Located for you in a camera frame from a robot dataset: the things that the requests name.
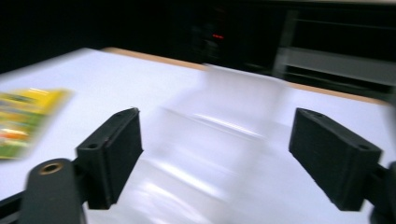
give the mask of white table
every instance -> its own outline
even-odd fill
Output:
[[[73,92],[59,113],[49,120],[28,157],[0,161],[0,200],[22,191],[28,172],[40,162],[56,158],[73,160],[79,143],[112,114],[131,106],[141,111],[143,144],[149,145],[146,124],[165,102],[183,91],[202,87],[203,75],[204,71],[196,69],[81,49],[0,76],[0,91],[65,88]],[[368,223],[369,203],[365,203],[361,213],[339,212],[289,153],[290,127],[296,107],[321,112],[384,149],[381,164],[388,166],[396,160],[394,120],[387,105],[290,89],[274,117],[279,125],[268,144],[275,151],[262,155],[263,160],[248,174],[250,179],[233,201],[233,207],[216,220]],[[134,195],[128,191],[134,189],[138,181],[135,177],[142,175],[139,165],[117,205],[109,211],[86,210],[89,223],[143,223],[145,218],[134,210]]]

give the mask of brown edge trim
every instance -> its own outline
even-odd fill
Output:
[[[136,51],[131,51],[131,50],[127,50],[127,49],[105,48],[105,49],[102,49],[102,51],[109,52],[109,53],[115,53],[115,54],[119,54],[119,55],[124,55],[124,56],[135,57],[135,58],[153,61],[153,62],[157,62],[157,63],[168,63],[168,64],[172,64],[172,65],[188,67],[188,68],[197,69],[197,70],[205,70],[205,66],[202,64],[189,63],[189,62],[184,62],[184,61],[180,61],[180,60],[176,60],[176,59],[164,58],[164,57],[155,56],[155,55],[151,55],[151,54],[145,54],[145,53],[140,53],[140,52],[136,52]],[[288,84],[292,88],[298,89],[298,90],[313,91],[313,92],[317,92],[317,93],[338,96],[338,97],[342,97],[342,98],[362,101],[362,102],[376,104],[376,105],[386,105],[387,104],[384,101],[380,101],[380,100],[376,100],[376,99],[368,98],[368,97],[364,97],[364,96],[359,96],[359,95],[343,93],[340,91],[329,91],[329,90],[325,90],[325,89],[321,89],[321,88],[317,88],[317,87],[305,86],[305,85],[291,83],[291,82],[288,82]]]

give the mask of table surface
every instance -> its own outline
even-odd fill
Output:
[[[22,191],[28,172],[40,162],[55,158],[73,160],[74,148],[112,114],[125,108],[140,109],[143,146],[148,146],[152,141],[148,139],[148,124],[162,105],[185,91],[202,88],[204,74],[203,65],[122,49],[81,49],[3,74],[1,91],[65,88],[72,96],[49,119],[26,158],[0,161],[0,199]],[[274,153],[263,155],[262,162],[251,172],[256,175],[252,175],[249,184],[241,190],[241,195],[246,195],[240,195],[233,206],[226,204],[224,211],[229,215],[216,220],[222,223],[368,223],[370,204],[366,203],[361,213],[339,212],[289,154],[290,128],[296,107],[318,111],[382,148],[380,163],[388,165],[396,159],[392,110],[388,105],[364,97],[304,88],[293,84],[287,97],[279,100],[273,117],[278,128],[273,129],[276,137],[270,143]],[[148,222],[142,215],[145,213],[132,206],[135,194],[131,192],[136,191],[134,185],[139,184],[137,176],[142,171],[143,168],[135,168],[119,203],[112,209],[86,211],[89,223]],[[172,215],[169,209],[166,212],[167,216],[179,215]]]

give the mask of yellow package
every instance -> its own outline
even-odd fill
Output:
[[[66,90],[28,89],[0,93],[0,159],[15,159],[68,94]]]

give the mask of red led indicator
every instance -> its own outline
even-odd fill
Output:
[[[217,38],[217,39],[224,39],[224,36],[222,36],[222,35],[212,35],[212,36]]]

